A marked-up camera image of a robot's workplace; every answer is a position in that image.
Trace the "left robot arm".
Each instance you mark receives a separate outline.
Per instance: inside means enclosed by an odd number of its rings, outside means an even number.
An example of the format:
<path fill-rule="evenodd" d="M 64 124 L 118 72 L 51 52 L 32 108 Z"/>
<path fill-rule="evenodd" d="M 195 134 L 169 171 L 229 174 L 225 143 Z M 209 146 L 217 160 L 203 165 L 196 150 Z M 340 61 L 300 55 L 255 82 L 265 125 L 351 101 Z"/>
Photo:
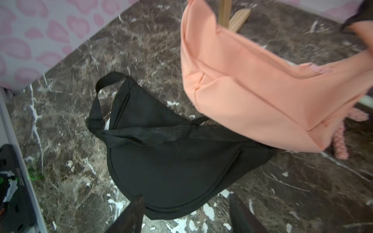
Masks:
<path fill-rule="evenodd" d="M 1 232 L 26 233 L 36 223 L 13 145 L 1 146 Z"/>

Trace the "black bag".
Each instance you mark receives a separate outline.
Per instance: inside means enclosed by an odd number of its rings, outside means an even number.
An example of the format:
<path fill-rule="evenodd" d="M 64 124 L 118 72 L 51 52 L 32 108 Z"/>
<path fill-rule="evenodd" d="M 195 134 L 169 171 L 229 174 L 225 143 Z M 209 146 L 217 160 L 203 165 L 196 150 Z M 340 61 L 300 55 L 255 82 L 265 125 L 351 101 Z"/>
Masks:
<path fill-rule="evenodd" d="M 145 215 L 171 220 L 199 209 L 277 150 L 206 117 L 188 120 L 149 94 L 130 76 L 111 72 L 96 91 L 121 82 L 105 129 L 99 99 L 93 101 L 88 130 L 107 148 L 109 174 L 129 200 L 142 195 Z"/>

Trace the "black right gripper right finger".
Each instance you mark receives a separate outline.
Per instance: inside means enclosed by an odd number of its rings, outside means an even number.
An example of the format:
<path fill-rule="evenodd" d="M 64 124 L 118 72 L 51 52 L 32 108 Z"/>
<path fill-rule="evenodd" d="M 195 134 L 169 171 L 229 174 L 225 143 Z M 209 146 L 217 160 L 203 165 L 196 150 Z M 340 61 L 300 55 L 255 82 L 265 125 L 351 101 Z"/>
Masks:
<path fill-rule="evenodd" d="M 233 233 L 268 233 L 268 230 L 234 193 L 229 195 L 229 212 Z"/>

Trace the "pink bag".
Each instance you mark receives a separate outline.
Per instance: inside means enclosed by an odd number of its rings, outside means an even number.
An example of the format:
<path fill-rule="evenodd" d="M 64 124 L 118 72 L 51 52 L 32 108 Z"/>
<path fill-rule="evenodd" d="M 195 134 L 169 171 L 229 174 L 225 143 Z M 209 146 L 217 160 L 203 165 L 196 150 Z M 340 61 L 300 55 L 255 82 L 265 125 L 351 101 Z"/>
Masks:
<path fill-rule="evenodd" d="M 373 49 L 318 66 L 291 65 L 220 26 L 205 1 L 189 1 L 181 21 L 184 91 L 222 126 L 272 147 L 347 159 L 344 120 L 373 86 Z"/>

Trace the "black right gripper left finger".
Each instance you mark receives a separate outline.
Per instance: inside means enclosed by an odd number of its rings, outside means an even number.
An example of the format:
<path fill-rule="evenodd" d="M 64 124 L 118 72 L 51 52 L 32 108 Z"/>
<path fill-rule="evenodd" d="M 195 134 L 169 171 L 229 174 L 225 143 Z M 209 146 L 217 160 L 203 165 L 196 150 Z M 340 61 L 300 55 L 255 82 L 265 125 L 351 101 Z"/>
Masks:
<path fill-rule="evenodd" d="M 143 196 L 137 195 L 105 233 L 141 233 L 145 204 Z"/>

